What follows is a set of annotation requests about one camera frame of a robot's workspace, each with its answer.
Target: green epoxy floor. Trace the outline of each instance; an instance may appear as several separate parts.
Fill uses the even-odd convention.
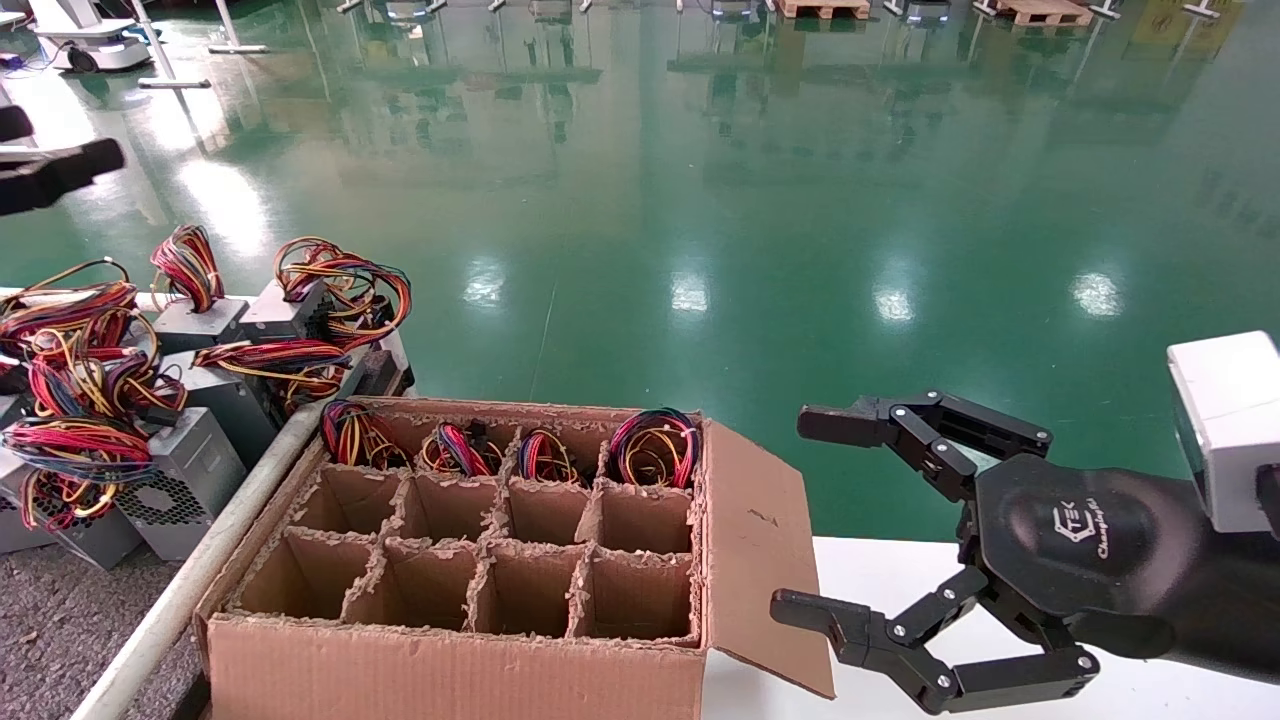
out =
[[[1060,37],[959,1],[831,31],[337,4],[242,1],[251,59],[202,53],[211,9],[155,10],[211,91],[5,81],[41,145],[115,137],[129,168],[0,220],[0,284],[102,254],[148,278],[196,222],[255,293],[320,234],[412,277],[422,393],[701,407],[805,473],[817,533],[914,539],[956,509],[888,451],[796,438],[801,404],[943,388],[1060,462],[1181,477],[1165,346],[1280,329],[1272,3],[1193,28],[1129,0]]]

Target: cardboard box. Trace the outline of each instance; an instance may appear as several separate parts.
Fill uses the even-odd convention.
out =
[[[800,474],[694,416],[692,492],[607,477],[634,410],[357,398],[411,456],[486,423],[497,477],[328,462],[316,439],[196,610],[216,720],[696,719],[707,652],[833,697],[817,633],[774,623],[818,592]],[[590,491],[513,477],[534,428],[595,457]]]

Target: logo on robot hand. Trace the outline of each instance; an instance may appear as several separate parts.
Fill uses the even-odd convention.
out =
[[[1098,533],[1093,527],[1093,518],[1075,507],[1074,502],[1060,502],[1061,507],[1053,509],[1053,529],[1057,534],[1071,542],[1080,542]]]

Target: colorful cable bundle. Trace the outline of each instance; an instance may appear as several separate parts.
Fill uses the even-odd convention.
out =
[[[214,251],[209,246],[209,236],[200,225],[180,225],[173,231],[151,252],[151,264],[156,266],[156,278],[151,283],[152,295],[163,275],[165,292],[189,297],[196,313],[207,313],[215,300],[227,297]]]
[[[32,470],[22,483],[19,510],[27,529],[37,527],[65,530],[77,519],[101,518],[110,509],[119,489],[116,484],[96,486],[73,480],[49,470]],[[45,523],[36,519],[40,506],[51,509]]]
[[[349,400],[334,400],[324,406],[320,433],[334,462],[369,465],[385,470],[408,465],[408,456],[390,439],[387,424],[369,409]]]
[[[46,286],[68,278],[93,265],[113,265],[123,279],[87,284],[73,288]],[[77,332],[91,325],[84,342],[90,347],[115,347],[124,341],[129,329],[138,288],[129,282],[129,274],[110,258],[91,260],[69,268],[46,281],[0,300],[0,352],[10,357],[24,357],[36,333],[44,329]],[[99,316],[109,314],[102,322]]]
[[[147,441],[132,425],[95,418],[23,418],[6,428],[4,447],[32,465],[22,487],[22,521],[37,527],[38,500],[45,529],[70,527],[78,518],[106,514],[123,483],[156,477]]]
[[[403,270],[346,252],[319,237],[300,237],[275,254],[275,279],[289,302],[302,300],[316,283],[325,283],[338,309],[329,313],[329,333],[343,350],[376,342],[404,322],[413,300]],[[396,302],[378,295],[390,288]]]
[[[440,473],[461,473],[467,478],[493,475],[502,464],[502,451],[486,439],[481,442],[484,452],[474,447],[477,443],[472,443],[462,428],[440,423],[422,443],[419,459]]]
[[[622,423],[609,441],[609,465],[613,477],[625,483],[687,489],[694,484],[700,452],[694,421],[678,410],[660,407]]]
[[[0,442],[40,470],[92,484],[118,484],[156,475],[147,441],[106,418],[22,418]]]
[[[141,316],[138,322],[154,337],[151,324]],[[132,423],[150,407],[174,413],[186,407],[187,388],[156,373],[150,355],[133,347],[87,347],[84,334],[82,331],[68,338],[59,331],[36,333],[35,345],[41,350],[31,359],[28,379],[37,416],[99,416]]]
[[[284,411],[293,413],[298,405],[338,392],[351,360],[340,347],[324,341],[284,340],[206,347],[196,351],[193,364],[264,378],[283,401]]]
[[[579,483],[582,478],[573,466],[573,457],[558,437],[541,428],[520,441],[517,455],[520,477],[552,483]]]

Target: gray carpet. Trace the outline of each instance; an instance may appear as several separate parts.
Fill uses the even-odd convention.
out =
[[[0,557],[0,717],[69,716],[177,571],[146,546],[110,573],[56,544]],[[127,717],[168,720],[198,671],[188,634]]]

